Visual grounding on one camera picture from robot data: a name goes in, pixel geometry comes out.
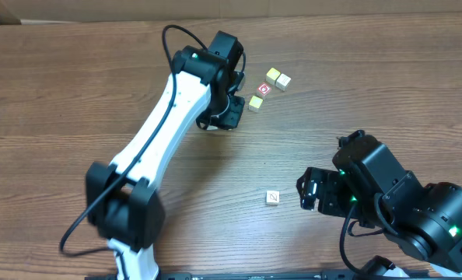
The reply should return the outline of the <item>wooden block with circle mark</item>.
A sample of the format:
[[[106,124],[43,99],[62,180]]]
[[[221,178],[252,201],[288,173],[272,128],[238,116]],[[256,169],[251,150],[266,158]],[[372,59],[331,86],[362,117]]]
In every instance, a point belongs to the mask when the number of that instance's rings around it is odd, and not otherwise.
[[[279,191],[266,191],[265,202],[267,205],[278,205],[280,202]]]

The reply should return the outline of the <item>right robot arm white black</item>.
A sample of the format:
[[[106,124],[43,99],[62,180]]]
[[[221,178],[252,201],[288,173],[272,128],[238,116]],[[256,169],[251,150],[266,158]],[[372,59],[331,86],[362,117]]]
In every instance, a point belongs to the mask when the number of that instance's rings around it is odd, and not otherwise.
[[[363,130],[338,139],[332,163],[334,170],[307,168],[296,189],[302,209],[344,219],[339,251],[356,279],[411,275],[379,255],[357,268],[345,251],[355,224],[384,235],[409,257],[430,263],[442,279],[462,279],[461,186],[422,185],[384,143]]]

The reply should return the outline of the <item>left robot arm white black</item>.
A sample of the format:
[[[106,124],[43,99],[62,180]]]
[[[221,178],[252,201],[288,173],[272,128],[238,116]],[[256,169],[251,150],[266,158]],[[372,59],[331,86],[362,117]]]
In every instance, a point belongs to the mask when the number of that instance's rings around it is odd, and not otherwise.
[[[86,173],[86,217],[107,239],[115,279],[158,279],[153,244],[166,216],[159,188],[190,126],[232,130],[245,100],[237,96],[246,55],[238,39],[219,31],[210,45],[186,46],[169,58],[171,73],[158,103],[112,161]]]

